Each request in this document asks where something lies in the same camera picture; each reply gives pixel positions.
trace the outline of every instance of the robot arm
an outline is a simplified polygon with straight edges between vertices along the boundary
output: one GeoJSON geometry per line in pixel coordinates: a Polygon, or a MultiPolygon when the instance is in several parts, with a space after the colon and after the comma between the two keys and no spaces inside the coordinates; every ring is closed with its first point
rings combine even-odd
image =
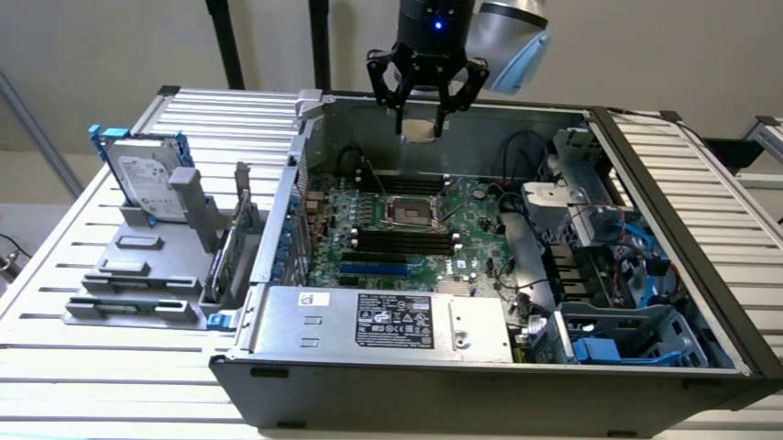
{"type": "Polygon", "coordinates": [[[534,76],[550,45],[544,0],[484,2],[475,15],[466,51],[490,67],[484,89],[515,94],[534,76]]]}
{"type": "Polygon", "coordinates": [[[470,108],[487,82],[490,90],[514,93],[531,76],[548,42],[543,0],[487,2],[474,18],[475,3],[402,0],[396,42],[390,51],[374,49],[367,55],[378,104],[396,112],[396,134],[402,133],[406,101],[414,89],[438,91],[439,137],[446,115],[470,108]],[[390,64],[398,74],[394,91],[383,79],[390,64]],[[454,79],[464,84],[451,95],[454,79]]]}

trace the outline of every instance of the power supply label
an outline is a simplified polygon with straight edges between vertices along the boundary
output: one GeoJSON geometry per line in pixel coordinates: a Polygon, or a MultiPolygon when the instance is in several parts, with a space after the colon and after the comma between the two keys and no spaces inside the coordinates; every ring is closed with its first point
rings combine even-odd
{"type": "Polygon", "coordinates": [[[428,296],[359,294],[356,344],[362,347],[435,348],[428,296]]]}

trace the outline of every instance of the sticker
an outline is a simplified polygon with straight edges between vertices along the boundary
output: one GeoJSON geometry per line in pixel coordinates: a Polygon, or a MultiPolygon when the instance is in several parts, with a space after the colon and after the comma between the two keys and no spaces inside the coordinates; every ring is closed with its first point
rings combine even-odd
{"type": "Polygon", "coordinates": [[[330,305],[330,293],[327,291],[303,291],[299,294],[300,307],[326,307],[330,305]]]}
{"type": "Polygon", "coordinates": [[[170,174],[163,164],[154,159],[130,156],[122,156],[119,163],[126,187],[144,212],[160,220],[184,221],[180,197],[170,186],[170,174]]]}
{"type": "Polygon", "coordinates": [[[360,293],[356,344],[434,349],[431,301],[428,296],[360,293]]]}

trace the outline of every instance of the motherboard chip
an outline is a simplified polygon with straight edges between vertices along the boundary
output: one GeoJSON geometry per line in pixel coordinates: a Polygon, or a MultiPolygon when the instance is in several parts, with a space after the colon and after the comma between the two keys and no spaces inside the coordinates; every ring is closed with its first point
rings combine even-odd
{"type": "Polygon", "coordinates": [[[428,226],[432,222],[428,201],[399,199],[394,201],[391,209],[395,223],[428,226]]]}

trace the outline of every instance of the cpu socket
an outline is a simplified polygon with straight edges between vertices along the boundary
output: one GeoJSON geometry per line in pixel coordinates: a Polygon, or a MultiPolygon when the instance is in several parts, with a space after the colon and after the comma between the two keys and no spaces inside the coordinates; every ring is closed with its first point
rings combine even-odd
{"type": "Polygon", "coordinates": [[[387,199],[387,219],[399,226],[436,227],[436,200],[432,197],[399,197],[387,199]]]}

